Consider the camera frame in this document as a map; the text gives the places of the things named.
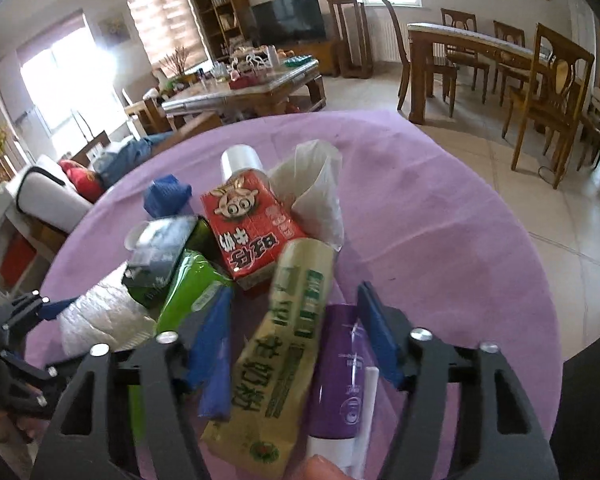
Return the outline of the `right hand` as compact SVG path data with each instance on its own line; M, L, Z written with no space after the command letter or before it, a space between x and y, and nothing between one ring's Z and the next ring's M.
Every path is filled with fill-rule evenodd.
M352 480L335 464L321 455L307 458L291 476L292 480Z

